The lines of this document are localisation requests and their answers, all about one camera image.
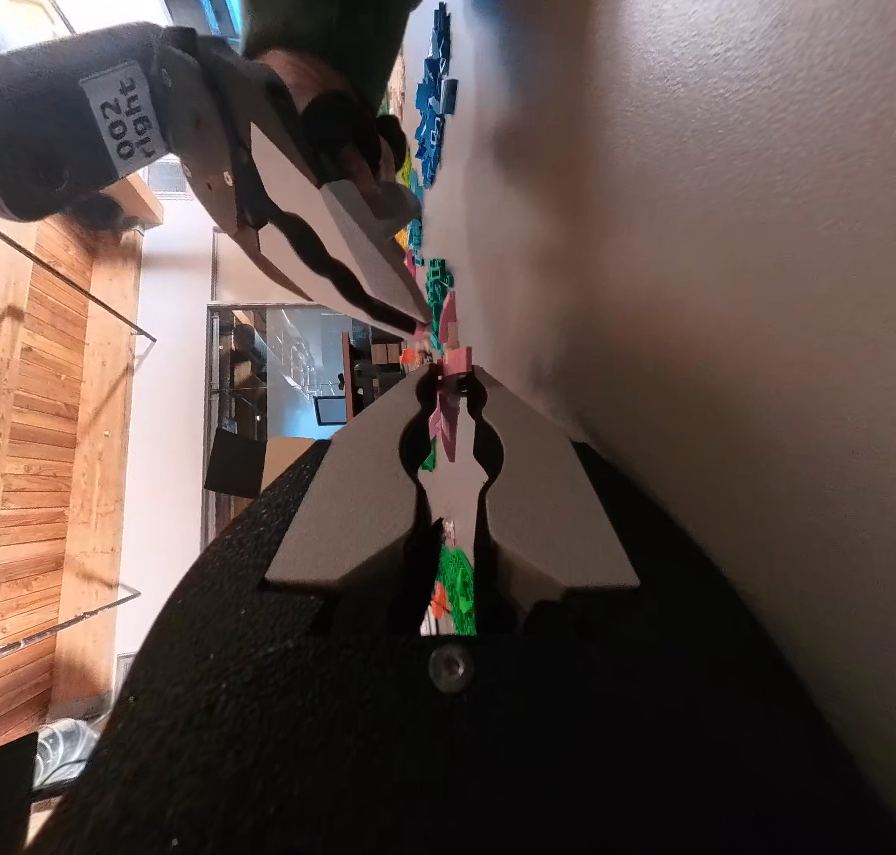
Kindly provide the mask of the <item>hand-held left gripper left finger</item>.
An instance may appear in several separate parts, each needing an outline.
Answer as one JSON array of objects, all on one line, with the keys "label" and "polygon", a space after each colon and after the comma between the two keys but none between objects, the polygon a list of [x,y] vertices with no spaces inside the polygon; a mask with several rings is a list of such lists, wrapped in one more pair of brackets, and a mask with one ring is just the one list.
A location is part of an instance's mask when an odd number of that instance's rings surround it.
[{"label": "hand-held left gripper left finger", "polygon": [[417,485],[401,440],[421,411],[430,368],[407,376],[329,439],[265,581],[279,588],[348,592],[396,584],[416,521]]}]

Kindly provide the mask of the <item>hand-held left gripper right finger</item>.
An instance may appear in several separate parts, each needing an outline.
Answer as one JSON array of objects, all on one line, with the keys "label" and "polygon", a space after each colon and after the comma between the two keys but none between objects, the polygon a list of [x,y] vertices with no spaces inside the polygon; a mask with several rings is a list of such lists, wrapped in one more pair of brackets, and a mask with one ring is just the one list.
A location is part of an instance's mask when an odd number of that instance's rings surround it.
[{"label": "hand-held left gripper right finger", "polygon": [[483,368],[475,369],[479,621],[524,621],[570,595],[641,582],[566,433]]}]

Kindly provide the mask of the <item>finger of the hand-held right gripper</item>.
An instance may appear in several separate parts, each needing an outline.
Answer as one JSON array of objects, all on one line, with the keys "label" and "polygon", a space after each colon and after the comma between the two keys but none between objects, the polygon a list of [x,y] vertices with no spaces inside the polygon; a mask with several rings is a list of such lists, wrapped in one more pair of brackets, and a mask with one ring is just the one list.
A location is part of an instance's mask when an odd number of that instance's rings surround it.
[{"label": "finger of the hand-held right gripper", "polygon": [[358,230],[362,243],[375,245],[393,266],[408,273],[412,293],[422,301],[422,326],[431,324],[427,301],[395,241],[395,223],[377,219],[354,183],[343,179],[317,187],[257,124],[251,125],[250,149],[268,197],[267,222],[275,212],[292,212],[308,222],[327,245],[335,243],[335,229],[345,238],[350,230]]},{"label": "finger of the hand-held right gripper", "polygon": [[275,212],[257,233],[263,257],[312,301],[402,338],[422,329],[422,301],[412,280],[358,230],[335,243],[292,212]]}]

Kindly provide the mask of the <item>pink lego flower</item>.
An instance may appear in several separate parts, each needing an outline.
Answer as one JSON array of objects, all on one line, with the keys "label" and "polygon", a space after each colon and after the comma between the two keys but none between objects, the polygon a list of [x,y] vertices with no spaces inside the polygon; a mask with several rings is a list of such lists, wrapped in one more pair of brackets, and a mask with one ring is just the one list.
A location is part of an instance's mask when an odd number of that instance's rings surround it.
[{"label": "pink lego flower", "polygon": [[456,458],[458,418],[461,398],[473,374],[473,354],[469,346],[461,346],[455,289],[449,289],[441,305],[436,345],[425,345],[419,338],[402,352],[400,363],[409,369],[434,365],[438,372],[436,404],[429,418],[429,438],[442,442],[442,450],[450,463]]}]

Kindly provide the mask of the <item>pile of teal green lego pieces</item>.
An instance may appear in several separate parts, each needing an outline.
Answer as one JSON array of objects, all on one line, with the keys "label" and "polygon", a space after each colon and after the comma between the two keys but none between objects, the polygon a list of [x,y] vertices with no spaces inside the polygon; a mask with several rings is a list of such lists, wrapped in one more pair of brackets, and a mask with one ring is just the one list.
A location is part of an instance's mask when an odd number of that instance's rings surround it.
[{"label": "pile of teal green lego pieces", "polygon": [[442,349],[442,320],[445,318],[446,304],[454,293],[454,276],[442,258],[427,260],[427,274],[424,281],[424,295],[432,314],[430,347]]}]

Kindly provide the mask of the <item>green lego base with stem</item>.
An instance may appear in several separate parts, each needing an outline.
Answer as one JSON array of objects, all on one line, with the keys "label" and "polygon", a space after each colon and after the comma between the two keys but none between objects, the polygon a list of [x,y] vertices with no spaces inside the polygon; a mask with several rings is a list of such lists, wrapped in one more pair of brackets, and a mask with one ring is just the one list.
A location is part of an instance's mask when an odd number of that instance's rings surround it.
[{"label": "green lego base with stem", "polygon": [[450,618],[454,633],[476,636],[475,585],[473,567],[462,549],[442,545],[435,581],[446,588],[452,607]]}]

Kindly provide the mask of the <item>pile of blue lego pieces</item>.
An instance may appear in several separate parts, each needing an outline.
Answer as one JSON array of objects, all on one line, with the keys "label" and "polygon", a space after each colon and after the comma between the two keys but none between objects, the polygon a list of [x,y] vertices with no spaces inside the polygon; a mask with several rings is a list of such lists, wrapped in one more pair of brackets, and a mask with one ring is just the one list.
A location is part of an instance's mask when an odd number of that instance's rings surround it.
[{"label": "pile of blue lego pieces", "polygon": [[456,110],[458,81],[451,76],[453,54],[452,16],[445,2],[434,10],[430,51],[424,60],[415,105],[420,123],[415,132],[416,159],[424,189],[431,189],[442,163],[446,121]]}]

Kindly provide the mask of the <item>person's right hand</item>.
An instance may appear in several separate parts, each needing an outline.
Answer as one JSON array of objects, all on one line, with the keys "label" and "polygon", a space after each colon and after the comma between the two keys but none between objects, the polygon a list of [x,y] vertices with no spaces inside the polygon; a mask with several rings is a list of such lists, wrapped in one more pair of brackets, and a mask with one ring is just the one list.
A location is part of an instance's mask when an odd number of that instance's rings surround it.
[{"label": "person's right hand", "polygon": [[[268,49],[255,61],[270,68],[285,84],[297,110],[304,114],[308,105],[332,92],[344,95],[357,103],[357,94],[349,80],[318,57],[306,51]],[[395,160],[388,142],[379,138],[380,157],[371,168],[364,154],[353,140],[346,142],[338,152],[338,165],[345,178],[351,180],[369,203],[383,195],[383,184],[395,182]]]}]

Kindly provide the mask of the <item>tan board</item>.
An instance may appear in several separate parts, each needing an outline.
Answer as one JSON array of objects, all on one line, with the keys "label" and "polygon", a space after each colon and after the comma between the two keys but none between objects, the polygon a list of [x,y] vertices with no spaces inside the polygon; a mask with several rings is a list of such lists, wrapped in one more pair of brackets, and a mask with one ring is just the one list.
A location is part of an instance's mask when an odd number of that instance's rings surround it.
[{"label": "tan board", "polygon": [[275,436],[265,446],[260,491],[268,488],[284,471],[302,457],[317,442],[314,438]]}]

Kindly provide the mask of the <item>black panel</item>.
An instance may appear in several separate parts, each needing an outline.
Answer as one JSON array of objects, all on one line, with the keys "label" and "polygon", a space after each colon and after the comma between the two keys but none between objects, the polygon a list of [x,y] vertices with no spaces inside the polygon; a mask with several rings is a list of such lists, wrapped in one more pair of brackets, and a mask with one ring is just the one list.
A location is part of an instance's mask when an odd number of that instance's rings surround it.
[{"label": "black panel", "polygon": [[263,487],[268,442],[217,428],[211,440],[203,488],[215,494],[255,499]]}]

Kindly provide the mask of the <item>clear plastic bag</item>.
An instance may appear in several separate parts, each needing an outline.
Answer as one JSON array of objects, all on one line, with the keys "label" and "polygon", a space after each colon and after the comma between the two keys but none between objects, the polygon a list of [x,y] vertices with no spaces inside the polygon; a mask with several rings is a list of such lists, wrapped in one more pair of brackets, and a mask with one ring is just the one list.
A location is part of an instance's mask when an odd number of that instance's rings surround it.
[{"label": "clear plastic bag", "polygon": [[90,758],[98,740],[84,720],[64,718],[38,731],[33,788],[38,790],[75,779]]}]

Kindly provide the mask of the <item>black chair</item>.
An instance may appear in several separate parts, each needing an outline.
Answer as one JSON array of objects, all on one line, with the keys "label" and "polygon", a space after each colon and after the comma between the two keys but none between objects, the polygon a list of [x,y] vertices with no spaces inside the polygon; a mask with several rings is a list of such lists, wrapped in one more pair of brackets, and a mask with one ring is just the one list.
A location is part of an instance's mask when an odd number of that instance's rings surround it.
[{"label": "black chair", "polygon": [[34,731],[1,746],[1,853],[25,847],[39,734]]}]

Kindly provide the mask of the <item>glass partition wall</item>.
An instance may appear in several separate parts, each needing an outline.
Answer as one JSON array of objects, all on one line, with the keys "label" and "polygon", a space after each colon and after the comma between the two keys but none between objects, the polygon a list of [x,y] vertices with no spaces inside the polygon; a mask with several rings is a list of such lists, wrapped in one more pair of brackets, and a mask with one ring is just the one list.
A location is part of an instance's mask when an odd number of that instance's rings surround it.
[{"label": "glass partition wall", "polygon": [[350,382],[343,338],[352,356],[368,352],[371,328],[334,309],[215,304],[206,333],[203,481],[217,428],[257,441],[327,439],[341,426],[317,424],[314,396],[364,393]]}]

